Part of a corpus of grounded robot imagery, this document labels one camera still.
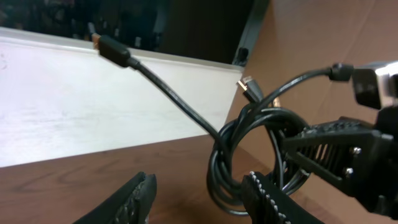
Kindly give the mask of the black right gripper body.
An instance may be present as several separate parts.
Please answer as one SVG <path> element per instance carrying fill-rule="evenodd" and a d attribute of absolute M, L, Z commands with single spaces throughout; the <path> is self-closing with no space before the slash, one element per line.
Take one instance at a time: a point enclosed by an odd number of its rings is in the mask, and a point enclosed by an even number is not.
<path fill-rule="evenodd" d="M 397 107 L 383 108 L 373 126 L 352 128 L 361 152 L 354 155 L 351 196 L 368 212 L 397 219 Z"/>

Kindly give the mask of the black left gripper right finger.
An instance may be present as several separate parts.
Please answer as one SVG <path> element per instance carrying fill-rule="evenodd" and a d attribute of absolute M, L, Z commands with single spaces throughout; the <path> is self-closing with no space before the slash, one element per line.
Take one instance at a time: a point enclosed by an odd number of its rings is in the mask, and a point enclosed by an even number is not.
<path fill-rule="evenodd" d="M 254 224 L 322 224 L 260 172 L 243 177 L 241 198 Z"/>

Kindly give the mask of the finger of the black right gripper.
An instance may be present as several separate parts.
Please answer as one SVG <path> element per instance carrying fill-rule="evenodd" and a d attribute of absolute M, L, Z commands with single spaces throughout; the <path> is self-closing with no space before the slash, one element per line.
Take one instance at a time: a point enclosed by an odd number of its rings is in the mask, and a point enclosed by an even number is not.
<path fill-rule="evenodd" d="M 288 158 L 348 196 L 356 196 L 384 154 L 384 135 L 357 129 L 299 134 L 282 141 Z"/>
<path fill-rule="evenodd" d="M 341 116 L 336 121 L 314 124 L 312 126 L 304 128 L 297 136 L 304 137 L 314 134 L 317 135 L 325 133 L 335 133 L 339 131 L 350 131 L 358 128 L 372 129 L 373 124 L 362 121 L 360 119 Z"/>

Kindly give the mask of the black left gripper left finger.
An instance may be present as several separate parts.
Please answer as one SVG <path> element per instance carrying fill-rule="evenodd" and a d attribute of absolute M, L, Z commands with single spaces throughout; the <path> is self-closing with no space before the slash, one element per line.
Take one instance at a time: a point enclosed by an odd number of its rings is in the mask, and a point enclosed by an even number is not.
<path fill-rule="evenodd" d="M 156 176 L 139 172 L 74 224 L 148 224 L 156 195 Z"/>

